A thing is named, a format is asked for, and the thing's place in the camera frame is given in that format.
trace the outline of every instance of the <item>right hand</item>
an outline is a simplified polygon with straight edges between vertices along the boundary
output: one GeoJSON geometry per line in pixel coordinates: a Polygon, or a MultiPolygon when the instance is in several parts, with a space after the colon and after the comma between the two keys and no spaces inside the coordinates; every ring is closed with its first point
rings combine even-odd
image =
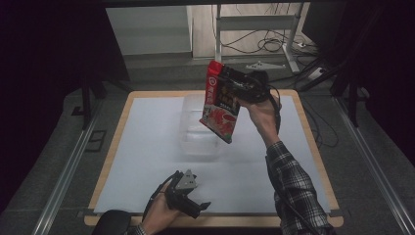
{"type": "Polygon", "coordinates": [[[168,183],[164,184],[161,192],[156,196],[142,223],[142,227],[148,235],[153,235],[165,230],[165,228],[181,214],[179,210],[171,210],[168,207],[167,199],[164,194],[167,186],[168,183]]]}
{"type": "MultiPolygon", "coordinates": [[[[275,96],[273,96],[273,98],[278,104],[278,98],[275,96]]],[[[274,107],[272,106],[269,100],[256,104],[249,103],[239,98],[236,98],[236,101],[242,107],[247,108],[248,112],[250,113],[250,118],[256,126],[256,129],[259,132],[260,136],[262,137],[262,140],[264,141],[266,148],[268,148],[275,142],[280,141],[277,129],[275,127],[274,107]]]]}

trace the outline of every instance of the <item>transparent container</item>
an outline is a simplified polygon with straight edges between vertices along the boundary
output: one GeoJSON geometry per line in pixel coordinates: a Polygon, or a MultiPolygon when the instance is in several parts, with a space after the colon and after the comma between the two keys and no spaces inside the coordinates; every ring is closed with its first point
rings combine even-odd
{"type": "Polygon", "coordinates": [[[214,156],[220,148],[221,139],[199,122],[204,104],[204,94],[184,97],[179,136],[186,155],[214,156]]]}

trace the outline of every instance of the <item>product package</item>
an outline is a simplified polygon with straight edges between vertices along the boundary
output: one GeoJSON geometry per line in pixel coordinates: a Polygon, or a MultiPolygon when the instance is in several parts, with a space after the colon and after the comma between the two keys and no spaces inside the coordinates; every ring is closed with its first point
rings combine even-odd
{"type": "Polygon", "coordinates": [[[235,102],[234,91],[225,85],[223,68],[217,61],[211,61],[208,65],[205,104],[200,122],[230,144],[240,105],[235,102]]]}

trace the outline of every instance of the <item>gray carpet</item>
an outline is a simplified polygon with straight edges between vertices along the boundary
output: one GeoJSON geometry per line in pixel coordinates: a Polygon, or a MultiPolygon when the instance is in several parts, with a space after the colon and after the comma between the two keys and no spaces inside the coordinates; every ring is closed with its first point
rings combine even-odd
{"type": "MultiPolygon", "coordinates": [[[[283,58],[262,59],[264,62],[281,63],[283,58]]],[[[242,70],[254,60],[225,61],[242,70]]],[[[208,61],[197,61],[185,66],[172,62],[140,67],[140,63],[127,62],[131,81],[124,82],[135,90],[187,90],[205,89],[208,61]]],[[[290,75],[285,70],[270,73],[270,78],[290,75]]],[[[293,87],[292,79],[274,82],[278,88],[293,87]]],[[[384,196],[373,179],[356,144],[354,143],[339,109],[328,91],[328,80],[308,92],[300,93],[307,110],[308,122],[317,137],[317,145],[337,196],[345,223],[338,234],[402,234],[384,196]]],[[[127,93],[105,82],[108,97],[94,130],[105,130],[104,144],[99,152],[85,152],[70,183],[49,234],[90,234],[92,227],[84,225],[83,216],[91,199],[101,167],[110,147],[115,128],[123,109],[127,93]]],[[[7,209],[0,217],[0,234],[30,234],[40,216],[55,183],[79,137],[83,119],[72,116],[75,107],[81,106],[80,91],[68,95],[61,119],[35,167],[24,181],[7,209]]],[[[396,148],[382,128],[358,105],[359,129],[372,148],[393,188],[415,214],[415,169],[396,148]]],[[[89,143],[89,150],[97,149],[89,143]]],[[[162,234],[280,234],[278,229],[167,229],[162,234]]]]}

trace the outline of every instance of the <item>wooden frame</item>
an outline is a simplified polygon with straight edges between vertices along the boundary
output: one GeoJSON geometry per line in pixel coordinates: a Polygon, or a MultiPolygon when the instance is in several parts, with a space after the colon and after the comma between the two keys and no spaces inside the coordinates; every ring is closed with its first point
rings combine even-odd
{"type": "MultiPolygon", "coordinates": [[[[300,101],[299,94],[294,90],[279,90],[281,96],[291,96],[294,100],[297,112],[300,117],[300,122],[304,130],[311,154],[314,158],[317,170],[320,174],[321,181],[323,183],[325,193],[329,202],[329,206],[332,212],[337,212],[340,210],[338,202],[333,192],[329,177],[327,176],[326,169],[321,160],[320,153],[318,152],[317,145],[314,141],[311,129],[309,127],[307,118],[305,116],[304,109],[300,101]]],[[[100,194],[104,188],[107,177],[110,173],[111,166],[113,164],[116,149],[118,147],[119,140],[121,138],[123,129],[127,122],[131,105],[135,98],[149,98],[149,97],[182,97],[188,94],[205,94],[204,90],[188,90],[188,91],[135,91],[131,92],[127,98],[127,101],[122,111],[121,117],[118,122],[118,126],[115,131],[113,141],[110,146],[110,150],[107,154],[106,160],[104,162],[100,177],[98,179],[97,185],[95,187],[94,193],[92,195],[88,209],[94,210],[98,202],[100,194]]],[[[100,216],[98,215],[86,215],[84,217],[84,222],[87,225],[95,226],[99,220],[100,216]]],[[[133,216],[131,220],[131,225],[137,225],[141,222],[141,216],[133,216]]],[[[340,227],[344,223],[344,219],[341,215],[339,216],[329,216],[329,222],[334,227],[340,227]]],[[[279,227],[281,220],[279,217],[274,215],[201,215],[197,219],[193,219],[189,216],[180,216],[172,224],[172,227],[279,227]]]]}

